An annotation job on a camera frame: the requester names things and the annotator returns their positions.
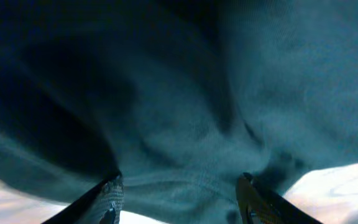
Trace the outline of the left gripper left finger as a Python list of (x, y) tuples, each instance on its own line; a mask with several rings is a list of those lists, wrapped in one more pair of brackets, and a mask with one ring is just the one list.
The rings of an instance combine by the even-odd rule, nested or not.
[(42, 224), (118, 224), (124, 205), (120, 173), (109, 176)]

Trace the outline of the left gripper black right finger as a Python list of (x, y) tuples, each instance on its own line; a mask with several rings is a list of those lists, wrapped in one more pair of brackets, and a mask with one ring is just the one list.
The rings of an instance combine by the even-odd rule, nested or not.
[(322, 224), (264, 187), (250, 173), (238, 178), (236, 197), (243, 224)]

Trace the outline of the black t-shirt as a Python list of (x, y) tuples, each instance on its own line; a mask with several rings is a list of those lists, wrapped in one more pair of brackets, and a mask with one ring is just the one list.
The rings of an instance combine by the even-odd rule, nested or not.
[(358, 1), (0, 0), (0, 181), (72, 203), (238, 223), (243, 172), (283, 194), (358, 163)]

